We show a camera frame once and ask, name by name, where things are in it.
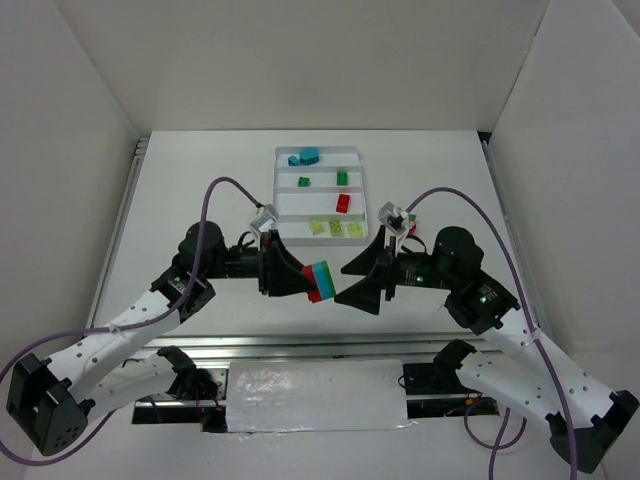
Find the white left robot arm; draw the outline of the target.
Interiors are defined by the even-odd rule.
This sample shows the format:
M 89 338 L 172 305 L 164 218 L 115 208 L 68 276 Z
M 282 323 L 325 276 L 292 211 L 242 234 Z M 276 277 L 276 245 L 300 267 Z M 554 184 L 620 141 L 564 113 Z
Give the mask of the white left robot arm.
M 5 369 L 10 377 L 7 412 L 50 458 L 77 441 L 96 418 L 146 394 L 192 392 L 198 370 L 177 347 L 150 359 L 128 359 L 157 337 L 181 326 L 215 296 L 213 279 L 254 278 L 269 297 L 316 288 L 304 266 L 284 247 L 277 230 L 255 243 L 226 247 L 220 227 L 192 225 L 170 267 L 123 313 L 102 327 L 75 334 L 75 343 L 45 359 L 32 348 Z

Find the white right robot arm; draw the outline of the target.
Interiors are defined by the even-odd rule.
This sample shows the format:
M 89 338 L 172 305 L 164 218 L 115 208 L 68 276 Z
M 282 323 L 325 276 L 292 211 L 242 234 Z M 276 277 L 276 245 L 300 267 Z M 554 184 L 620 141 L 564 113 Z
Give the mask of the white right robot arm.
M 398 252 L 383 231 L 342 268 L 360 281 L 336 295 L 337 303 L 378 314 L 399 286 L 448 291 L 445 309 L 508 356 L 513 373 L 478 349 L 453 340 L 433 360 L 441 385 L 481 392 L 548 431 L 554 451 L 579 471 L 592 473 L 639 408 L 626 390 L 614 391 L 590 376 L 539 329 L 528 325 L 519 301 L 481 268 L 484 257 L 461 227 L 442 229 L 431 252 Z

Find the red flower lego with green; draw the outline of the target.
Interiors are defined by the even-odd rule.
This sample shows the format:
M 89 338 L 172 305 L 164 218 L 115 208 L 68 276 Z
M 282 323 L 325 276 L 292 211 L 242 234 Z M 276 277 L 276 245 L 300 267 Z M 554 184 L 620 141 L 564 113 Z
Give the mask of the red flower lego with green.
M 408 214 L 408 222 L 409 222 L 409 235 L 414 235 L 417 229 L 417 215 L 413 213 Z

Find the red teal lego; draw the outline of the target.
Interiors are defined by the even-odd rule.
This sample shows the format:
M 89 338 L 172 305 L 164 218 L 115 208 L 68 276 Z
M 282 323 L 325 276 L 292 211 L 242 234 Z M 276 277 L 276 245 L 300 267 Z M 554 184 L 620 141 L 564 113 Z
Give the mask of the red teal lego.
M 326 260 L 305 265 L 302 274 L 314 283 L 314 289 L 307 293 L 311 303 L 318 303 L 336 295 L 334 282 Z

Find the red curved lego brick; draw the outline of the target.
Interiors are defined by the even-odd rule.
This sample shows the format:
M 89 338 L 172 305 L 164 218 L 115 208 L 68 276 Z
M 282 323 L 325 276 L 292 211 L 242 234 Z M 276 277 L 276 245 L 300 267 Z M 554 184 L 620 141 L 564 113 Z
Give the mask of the red curved lego brick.
M 336 202 L 336 212 L 346 214 L 349 211 L 351 196 L 348 194 L 339 194 Z

